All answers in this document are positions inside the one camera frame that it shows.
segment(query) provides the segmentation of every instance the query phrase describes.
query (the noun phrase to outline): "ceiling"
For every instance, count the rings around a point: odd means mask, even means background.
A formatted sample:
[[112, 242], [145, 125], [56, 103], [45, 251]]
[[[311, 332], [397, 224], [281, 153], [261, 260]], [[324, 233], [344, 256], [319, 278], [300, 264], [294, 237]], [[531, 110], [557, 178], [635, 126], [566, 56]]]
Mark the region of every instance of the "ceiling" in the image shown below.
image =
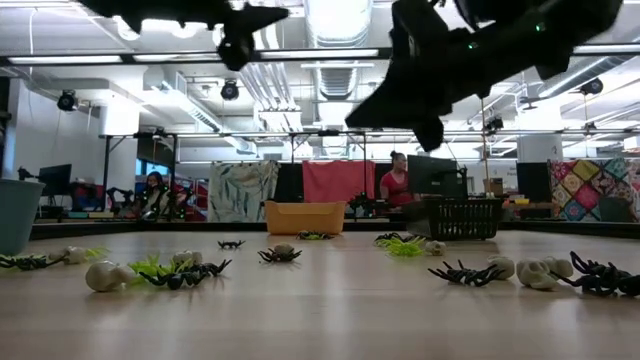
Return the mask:
[[[74, 53], [123, 53], [123, 52], [177, 52], [177, 51], [213, 51], [215, 44], [211, 32], [199, 29], [193, 37], [181, 39], [171, 31], [145, 29], [139, 39], [127, 41], [119, 35], [118, 24], [112, 19], [94, 16], [77, 3], [64, 0], [37, 1], [31, 0], [3, 0], [0, 2], [0, 55], [44, 55], [44, 54], [74, 54]], [[334, 3], [336, 0], [324, 0]], [[308, 26], [304, 18], [302, 1], [286, 0], [279, 4], [292, 9], [294, 16], [280, 22], [275, 27], [277, 43], [284, 49], [302, 49], [313, 47], [308, 34]], [[449, 4], [439, 9], [440, 15], [450, 27], [465, 26], [457, 15], [455, 7]], [[637, 19], [640, 17], [640, 5], [629, 4], [623, 6], [618, 21], [611, 31], [593, 39], [593, 43], [627, 43], [640, 41], [640, 27]], [[390, 1], [375, 0], [371, 10], [370, 26], [364, 46], [390, 46], [388, 31], [392, 26], [390, 16]], [[585, 58], [572, 59], [572, 64], [585, 61]], [[326, 102], [318, 96], [316, 70], [302, 68], [304, 63], [287, 62], [283, 64], [286, 82], [289, 85], [295, 104], [301, 112], [301, 125], [305, 129], [316, 129], [323, 125], [319, 118], [318, 103]], [[357, 103], [375, 88], [385, 76], [387, 61], [367, 61], [366, 68], [358, 69], [357, 84], [349, 103]], [[153, 65], [131, 68], [129, 66], [92, 66], [92, 67], [50, 67], [36, 69], [38, 76], [46, 81], [40, 81], [42, 87], [47, 83], [59, 79], [107, 79], [118, 87], [126, 90], [145, 109], [142, 112], [142, 125], [158, 125], [171, 129], [182, 129], [192, 132], [194, 119], [175, 102], [167, 101], [161, 92], [153, 90], [151, 86], [159, 86], [162, 80], [175, 87], [176, 74], [186, 81], [188, 94], [206, 112], [218, 118], [220, 124], [233, 131], [257, 131], [259, 127], [253, 121], [255, 100], [249, 91], [240, 84], [240, 96], [234, 101], [223, 101], [220, 89], [225, 79], [238, 78], [236, 73], [229, 72], [219, 64], [208, 65]], [[144, 83], [138, 81], [141, 76]], [[633, 83], [640, 78], [640, 61], [634, 58], [615, 69], [599, 75], [604, 83], [604, 92], [595, 97], [583, 98], [582, 95], [564, 93], [552, 100], [536, 105], [559, 107], [561, 127], [580, 128], [585, 118], [611, 114], [613, 111], [635, 107], [639, 101], [636, 94], [640, 88]], [[536, 72], [528, 70], [511, 79], [496, 84], [492, 94], [483, 103], [476, 97], [470, 97], [454, 105], [454, 111], [444, 117], [446, 128], [450, 130], [466, 130], [481, 120], [481, 109], [497, 101], [487, 114], [502, 115], [508, 123], [506, 127], [526, 128], [526, 124], [518, 124], [513, 120], [522, 114], [523, 105], [516, 104], [516, 97], [524, 96], [518, 85], [539, 83]], [[416, 82], [416, 86], [425, 86]], [[640, 121], [638, 112], [630, 111], [627, 115], [619, 116], [615, 121], [609, 121], [603, 127], [626, 128], [635, 126]], [[602, 146], [611, 146], [622, 138], [607, 137]], [[389, 141], [378, 139], [372, 141]], [[212, 140], [191, 141], [192, 146], [228, 146], [224, 141]]]

